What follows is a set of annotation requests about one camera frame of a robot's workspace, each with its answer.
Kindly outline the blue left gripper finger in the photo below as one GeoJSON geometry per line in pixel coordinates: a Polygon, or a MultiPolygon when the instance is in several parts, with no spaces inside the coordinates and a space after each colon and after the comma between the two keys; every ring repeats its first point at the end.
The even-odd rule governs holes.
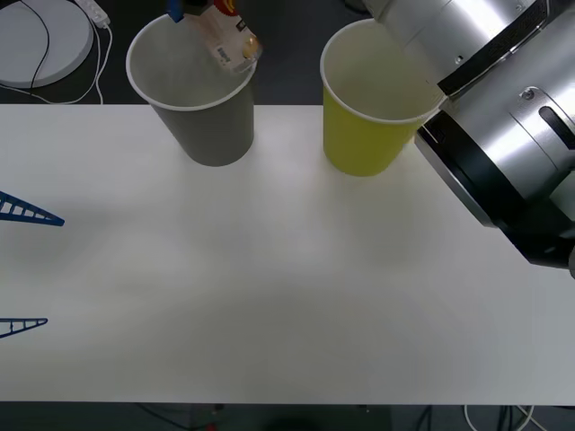
{"type": "Polygon", "coordinates": [[[65,224],[65,220],[57,215],[5,192],[1,192],[1,220],[53,226],[65,224]]]}
{"type": "Polygon", "coordinates": [[[0,339],[36,329],[47,323],[47,318],[1,318],[0,339]]]}

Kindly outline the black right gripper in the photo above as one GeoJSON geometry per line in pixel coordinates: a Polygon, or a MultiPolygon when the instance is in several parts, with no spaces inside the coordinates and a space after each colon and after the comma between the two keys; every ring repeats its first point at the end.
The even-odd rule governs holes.
{"type": "Polygon", "coordinates": [[[212,0],[168,0],[167,14],[174,22],[180,22],[183,13],[201,16],[211,5],[212,0]]]}

